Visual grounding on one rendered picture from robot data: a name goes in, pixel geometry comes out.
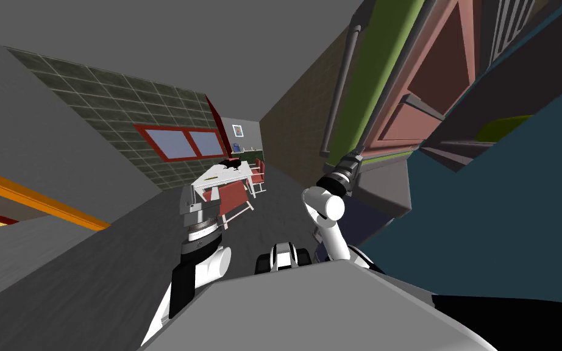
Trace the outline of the pink panelled door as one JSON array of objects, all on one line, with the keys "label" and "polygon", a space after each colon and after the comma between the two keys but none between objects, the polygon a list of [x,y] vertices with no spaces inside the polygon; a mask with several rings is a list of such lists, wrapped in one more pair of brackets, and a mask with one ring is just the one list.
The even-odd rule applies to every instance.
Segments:
[{"label": "pink panelled door", "polygon": [[494,0],[376,0],[386,23],[401,20],[393,66],[361,143],[367,159],[418,149],[480,71],[485,5]]}]

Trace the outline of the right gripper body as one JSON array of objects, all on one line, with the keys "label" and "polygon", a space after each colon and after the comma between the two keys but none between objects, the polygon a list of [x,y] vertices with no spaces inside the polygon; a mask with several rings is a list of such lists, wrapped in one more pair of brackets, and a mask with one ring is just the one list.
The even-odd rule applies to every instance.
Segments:
[{"label": "right gripper body", "polygon": [[349,173],[358,173],[363,161],[363,151],[364,148],[355,148],[342,156],[338,162],[338,169]]}]

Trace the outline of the white dining table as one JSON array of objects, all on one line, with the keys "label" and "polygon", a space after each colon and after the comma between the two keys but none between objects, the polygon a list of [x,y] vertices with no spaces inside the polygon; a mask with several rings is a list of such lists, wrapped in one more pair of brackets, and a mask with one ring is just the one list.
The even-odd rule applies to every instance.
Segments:
[{"label": "white dining table", "polygon": [[211,166],[192,183],[193,190],[203,197],[208,188],[229,184],[236,181],[251,181],[254,173],[248,161],[231,158]]}]

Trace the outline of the small red chair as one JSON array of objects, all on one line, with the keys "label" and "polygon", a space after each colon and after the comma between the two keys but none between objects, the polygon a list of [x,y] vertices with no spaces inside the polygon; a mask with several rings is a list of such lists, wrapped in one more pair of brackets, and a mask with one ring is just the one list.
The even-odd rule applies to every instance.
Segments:
[{"label": "small red chair", "polygon": [[251,195],[255,197],[256,194],[265,192],[263,184],[265,182],[265,165],[259,159],[255,159],[254,164],[250,164],[252,175],[247,179],[247,188]]}]

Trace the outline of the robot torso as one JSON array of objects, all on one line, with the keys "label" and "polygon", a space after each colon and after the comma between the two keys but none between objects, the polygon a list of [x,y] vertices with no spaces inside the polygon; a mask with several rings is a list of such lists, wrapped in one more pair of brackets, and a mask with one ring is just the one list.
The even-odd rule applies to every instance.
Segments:
[{"label": "robot torso", "polygon": [[303,249],[276,254],[277,271],[264,254],[255,275],[201,286],[138,351],[490,351],[416,298],[429,291]]}]

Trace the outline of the large red chair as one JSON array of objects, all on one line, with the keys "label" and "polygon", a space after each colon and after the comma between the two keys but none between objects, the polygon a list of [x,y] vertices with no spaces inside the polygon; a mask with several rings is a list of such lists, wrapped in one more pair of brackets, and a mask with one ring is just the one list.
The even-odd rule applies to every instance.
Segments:
[{"label": "large red chair", "polygon": [[221,217],[221,224],[225,229],[228,229],[228,223],[231,220],[247,210],[254,210],[242,181],[205,191],[203,192],[203,199],[207,208],[204,209],[202,219],[206,225]]}]

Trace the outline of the green cupboard door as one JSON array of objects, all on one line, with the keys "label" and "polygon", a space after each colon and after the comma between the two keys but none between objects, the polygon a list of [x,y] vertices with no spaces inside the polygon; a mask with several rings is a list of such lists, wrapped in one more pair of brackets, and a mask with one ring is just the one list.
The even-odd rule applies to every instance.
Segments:
[{"label": "green cupboard door", "polygon": [[327,163],[355,149],[425,0],[375,0]]}]

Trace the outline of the red-framed window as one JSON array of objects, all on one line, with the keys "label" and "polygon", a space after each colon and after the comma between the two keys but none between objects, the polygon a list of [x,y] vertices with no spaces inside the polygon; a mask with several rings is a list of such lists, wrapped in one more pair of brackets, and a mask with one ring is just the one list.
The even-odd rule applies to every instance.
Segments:
[{"label": "red-framed window", "polygon": [[228,153],[216,129],[152,126],[134,128],[165,162],[226,158]]}]

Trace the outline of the grey box-shaped cabinet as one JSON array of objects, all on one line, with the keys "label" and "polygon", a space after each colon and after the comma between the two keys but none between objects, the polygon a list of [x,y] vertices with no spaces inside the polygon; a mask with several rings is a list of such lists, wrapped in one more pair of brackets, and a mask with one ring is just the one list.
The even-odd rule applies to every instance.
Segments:
[{"label": "grey box-shaped cabinet", "polygon": [[392,218],[405,216],[412,209],[407,159],[406,155],[363,165],[352,197]]}]

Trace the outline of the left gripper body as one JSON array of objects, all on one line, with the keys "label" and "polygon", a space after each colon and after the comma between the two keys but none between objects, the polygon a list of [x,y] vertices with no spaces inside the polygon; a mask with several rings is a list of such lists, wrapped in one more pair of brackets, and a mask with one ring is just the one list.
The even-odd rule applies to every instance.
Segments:
[{"label": "left gripper body", "polygon": [[219,207],[221,201],[205,201],[195,192],[192,185],[182,187],[179,213],[184,222],[206,222],[219,217]]}]

